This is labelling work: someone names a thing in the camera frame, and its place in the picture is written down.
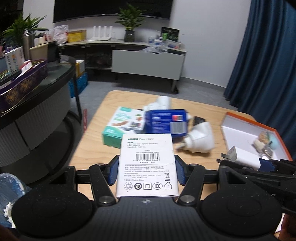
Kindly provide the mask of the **person's right hand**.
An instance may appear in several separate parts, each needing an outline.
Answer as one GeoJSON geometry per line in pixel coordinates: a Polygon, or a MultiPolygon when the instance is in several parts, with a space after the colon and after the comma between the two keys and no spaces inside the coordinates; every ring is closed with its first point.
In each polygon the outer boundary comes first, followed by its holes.
{"type": "Polygon", "coordinates": [[[281,231],[278,236],[279,240],[295,240],[296,239],[296,219],[295,217],[285,214],[282,224],[281,231]]]}

